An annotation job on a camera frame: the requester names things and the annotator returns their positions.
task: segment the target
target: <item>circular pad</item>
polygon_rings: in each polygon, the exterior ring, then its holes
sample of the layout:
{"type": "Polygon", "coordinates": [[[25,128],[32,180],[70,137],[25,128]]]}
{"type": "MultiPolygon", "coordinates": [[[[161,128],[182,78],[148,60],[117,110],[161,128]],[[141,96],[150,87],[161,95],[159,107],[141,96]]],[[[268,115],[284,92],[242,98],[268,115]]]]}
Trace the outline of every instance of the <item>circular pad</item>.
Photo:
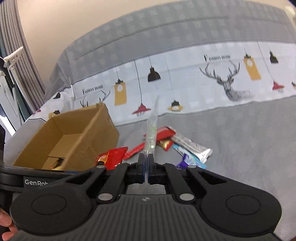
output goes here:
{"type": "Polygon", "coordinates": [[[253,237],[273,232],[281,206],[271,194],[235,181],[211,185],[200,203],[205,219],[233,236],[253,237]]]}
{"type": "Polygon", "coordinates": [[[260,209],[260,202],[247,195],[235,195],[227,199],[226,206],[236,214],[251,215],[260,209]]]}
{"type": "Polygon", "coordinates": [[[39,236],[74,230],[87,220],[91,211],[85,190],[68,183],[24,192],[10,207],[16,227],[39,236]]]}
{"type": "Polygon", "coordinates": [[[65,198],[58,195],[44,195],[36,198],[32,209],[39,214],[55,214],[61,212],[67,205],[65,198]]]}

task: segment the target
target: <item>purple candy wrapper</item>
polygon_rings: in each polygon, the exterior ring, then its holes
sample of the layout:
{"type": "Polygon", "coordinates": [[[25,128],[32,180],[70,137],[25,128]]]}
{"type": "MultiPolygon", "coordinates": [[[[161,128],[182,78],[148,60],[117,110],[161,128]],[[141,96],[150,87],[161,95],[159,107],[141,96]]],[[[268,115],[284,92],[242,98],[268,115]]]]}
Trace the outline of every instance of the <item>purple candy wrapper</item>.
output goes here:
{"type": "Polygon", "coordinates": [[[186,169],[186,167],[188,167],[190,165],[190,160],[189,160],[189,156],[187,154],[184,154],[182,161],[176,165],[176,168],[180,168],[180,169],[186,169]]]}

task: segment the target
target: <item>snack wrapper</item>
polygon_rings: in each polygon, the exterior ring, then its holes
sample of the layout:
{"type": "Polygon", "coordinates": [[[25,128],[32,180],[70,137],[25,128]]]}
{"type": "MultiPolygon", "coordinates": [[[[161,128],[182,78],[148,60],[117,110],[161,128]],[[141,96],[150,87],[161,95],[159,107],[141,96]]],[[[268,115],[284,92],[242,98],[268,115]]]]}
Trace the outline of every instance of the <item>snack wrapper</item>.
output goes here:
{"type": "MultiPolygon", "coordinates": [[[[157,135],[156,135],[156,141],[160,141],[163,139],[167,139],[172,137],[175,134],[175,132],[169,128],[165,127],[161,127],[159,129],[157,129],[157,135]]],[[[131,158],[134,154],[140,152],[141,150],[143,150],[145,147],[145,142],[142,142],[140,145],[136,146],[135,148],[133,148],[132,150],[128,151],[123,159],[127,160],[129,158],[131,158]]]]}
{"type": "Polygon", "coordinates": [[[189,152],[191,152],[194,156],[196,156],[203,164],[207,161],[207,158],[213,153],[213,150],[210,148],[206,148],[202,145],[196,144],[189,138],[182,136],[177,133],[172,127],[168,126],[169,129],[173,130],[176,134],[173,135],[170,139],[178,144],[179,146],[185,148],[189,152]]]}
{"type": "Polygon", "coordinates": [[[174,144],[173,148],[183,157],[185,154],[188,156],[188,159],[184,160],[188,165],[194,165],[194,166],[200,167],[202,169],[207,168],[207,166],[204,163],[202,163],[196,156],[194,156],[192,153],[190,153],[189,151],[187,151],[183,147],[179,146],[178,144],[174,144]]]}
{"type": "Polygon", "coordinates": [[[112,170],[122,162],[123,156],[127,150],[128,147],[120,147],[102,153],[97,157],[94,166],[102,165],[104,163],[103,165],[107,170],[112,170]]]}
{"type": "Polygon", "coordinates": [[[158,146],[161,146],[165,151],[168,151],[169,148],[174,144],[174,142],[168,139],[164,139],[156,142],[156,144],[158,146]]]}
{"type": "Polygon", "coordinates": [[[195,162],[192,162],[189,159],[189,156],[187,154],[184,154],[184,156],[182,158],[182,161],[178,165],[176,165],[176,168],[186,169],[190,165],[194,165],[195,166],[195,162]]]}

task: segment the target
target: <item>red lamp print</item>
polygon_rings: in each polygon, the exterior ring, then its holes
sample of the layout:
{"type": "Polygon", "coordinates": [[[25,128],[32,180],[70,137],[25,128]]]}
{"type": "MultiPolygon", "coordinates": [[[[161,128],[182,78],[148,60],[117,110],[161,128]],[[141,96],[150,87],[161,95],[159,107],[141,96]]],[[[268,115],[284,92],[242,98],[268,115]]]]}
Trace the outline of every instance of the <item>red lamp print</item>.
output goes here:
{"type": "Polygon", "coordinates": [[[274,86],[272,87],[272,90],[277,90],[278,92],[283,93],[284,88],[284,85],[279,85],[277,82],[274,81],[274,86]]]}
{"type": "Polygon", "coordinates": [[[35,115],[36,113],[41,112],[41,110],[36,110],[32,115],[35,115]]]}
{"type": "Polygon", "coordinates": [[[138,69],[137,69],[136,61],[134,60],[134,62],[135,62],[136,70],[137,70],[137,76],[138,76],[138,82],[139,82],[139,88],[140,88],[141,105],[139,106],[139,108],[136,111],[133,112],[133,115],[134,114],[137,114],[137,116],[141,116],[146,111],[149,111],[151,109],[146,108],[146,106],[144,106],[143,103],[142,103],[142,91],[141,91],[140,79],[139,79],[139,74],[138,74],[138,69]]]}

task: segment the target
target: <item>gray curtain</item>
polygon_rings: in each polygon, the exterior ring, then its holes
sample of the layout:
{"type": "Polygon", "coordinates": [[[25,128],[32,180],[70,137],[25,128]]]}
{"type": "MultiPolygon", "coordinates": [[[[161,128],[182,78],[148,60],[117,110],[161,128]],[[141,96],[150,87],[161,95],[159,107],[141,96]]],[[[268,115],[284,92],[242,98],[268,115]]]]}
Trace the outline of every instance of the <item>gray curtain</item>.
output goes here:
{"type": "Polygon", "coordinates": [[[1,3],[0,27],[6,55],[24,46],[22,57],[16,64],[16,72],[36,109],[39,109],[44,104],[45,87],[36,69],[22,31],[17,0],[4,0],[1,3]]]}

